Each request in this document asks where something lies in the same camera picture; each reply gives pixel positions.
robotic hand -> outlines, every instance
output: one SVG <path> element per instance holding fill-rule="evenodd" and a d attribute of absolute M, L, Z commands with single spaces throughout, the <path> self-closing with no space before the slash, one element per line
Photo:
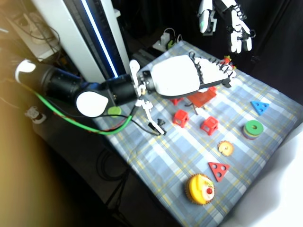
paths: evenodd
<path fill-rule="evenodd" d="M 146 92 L 156 92 L 170 99 L 184 97 L 221 83 L 230 87 L 230 81 L 236 76 L 230 64 L 195 57 L 192 52 L 164 60 L 143 72 L 139 72 L 139 63 L 131 60 L 130 69 L 131 75 L 99 84 L 82 82 L 80 78 L 50 65 L 23 60 L 15 70 L 15 80 L 44 96 L 76 105 L 87 117 L 100 116 L 111 106 L 137 99 L 135 106 L 145 110 L 149 126 L 165 134 L 161 123 L 156 123 L 150 115 L 152 103 L 144 100 Z"/>
<path fill-rule="evenodd" d="M 203 35 L 212 35 L 215 32 L 217 19 L 214 18 L 215 10 L 225 19 L 227 30 L 230 33 L 230 51 L 241 53 L 252 49 L 251 39 L 256 36 L 244 23 L 246 16 L 235 0 L 202 0 L 199 6 L 200 32 Z"/>

blue toy triangle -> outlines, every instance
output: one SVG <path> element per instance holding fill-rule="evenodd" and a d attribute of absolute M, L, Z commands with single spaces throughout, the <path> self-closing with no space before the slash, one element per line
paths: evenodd
<path fill-rule="evenodd" d="M 259 115 L 262 115 L 266 109 L 269 107 L 268 103 L 262 103 L 262 102 L 257 102 L 257 101 L 251 101 L 250 102 L 252 106 L 255 108 L 256 112 Z"/>

checkered fabric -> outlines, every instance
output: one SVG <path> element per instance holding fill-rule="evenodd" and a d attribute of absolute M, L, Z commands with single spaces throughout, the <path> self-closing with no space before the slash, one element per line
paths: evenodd
<path fill-rule="evenodd" d="M 182 41 L 143 70 L 166 58 L 190 51 L 194 51 L 196 56 L 213 57 Z M 218 86 L 217 96 L 205 106 L 205 110 L 199 109 L 199 115 L 195 114 L 193 107 L 185 107 L 189 103 L 187 99 L 174 106 L 169 100 L 149 95 L 148 99 L 154 105 L 151 115 L 154 120 L 161 118 L 166 122 L 164 128 L 167 135 L 152 136 L 130 123 L 120 133 L 108 136 L 120 155 L 184 226 L 217 226 L 254 181 L 294 124 L 301 120 L 303 106 L 263 82 L 239 70 L 236 72 L 236 85 L 231 88 Z M 258 116 L 250 101 L 268 103 L 269 108 Z M 123 113 L 130 113 L 133 105 L 122 106 Z M 183 129 L 172 123 L 178 109 L 187 111 L 190 117 Z M 209 116 L 219 121 L 219 129 L 212 136 L 200 130 L 200 125 Z M 253 119 L 263 124 L 264 132 L 256 140 L 248 140 L 242 135 L 241 128 Z M 137 112 L 134 120 L 149 129 L 143 110 Z M 121 118 L 111 117 L 96 119 L 102 129 L 120 121 Z M 234 145 L 234 152 L 229 157 L 217 150 L 222 140 Z M 208 162 L 230 165 L 221 182 L 216 182 Z M 191 203 L 185 195 L 186 180 L 198 173 L 209 176 L 215 186 L 215 197 L 205 206 Z"/>

tablecloth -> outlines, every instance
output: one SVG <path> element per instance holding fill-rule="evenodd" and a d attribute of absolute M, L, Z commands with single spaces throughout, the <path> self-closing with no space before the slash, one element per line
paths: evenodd
<path fill-rule="evenodd" d="M 204 51 L 181 41 L 169 51 L 148 64 L 143 70 L 171 56 L 188 54 L 213 57 Z M 153 103 L 153 119 L 161 118 L 166 124 L 165 136 L 152 136 L 130 123 L 123 131 L 108 136 L 108 140 L 143 182 L 151 189 L 167 210 L 184 226 L 217 226 L 244 194 L 249 185 L 264 167 L 271 155 L 301 120 L 303 106 L 284 94 L 253 77 L 236 70 L 235 85 L 225 88 L 217 86 L 217 96 L 199 109 L 196 115 L 192 107 L 185 107 L 188 100 L 174 106 L 171 101 L 149 95 Z M 250 101 L 261 101 L 269 108 L 259 116 Z M 122 106 L 128 114 L 134 104 Z M 190 120 L 185 128 L 172 123 L 178 109 L 188 112 Z M 208 136 L 200 130 L 201 123 L 213 116 L 219 121 L 219 129 Z M 243 137 L 242 126 L 256 119 L 264 126 L 264 132 L 256 140 Z M 97 118 L 102 129 L 113 126 L 121 119 Z M 143 110 L 134 120 L 149 129 Z M 234 145 L 231 156 L 225 157 L 217 150 L 220 141 L 227 140 Z M 230 165 L 221 182 L 217 182 L 208 165 L 217 162 Z M 191 203 L 185 195 L 185 182 L 193 174 L 209 176 L 215 186 L 215 197 L 205 206 Z"/>

cupcake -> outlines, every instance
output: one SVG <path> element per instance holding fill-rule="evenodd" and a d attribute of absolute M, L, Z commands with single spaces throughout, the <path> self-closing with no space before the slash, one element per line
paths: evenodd
<path fill-rule="evenodd" d="M 206 205 L 214 198 L 214 183 L 204 174 L 193 175 L 187 181 L 185 193 L 193 203 Z"/>

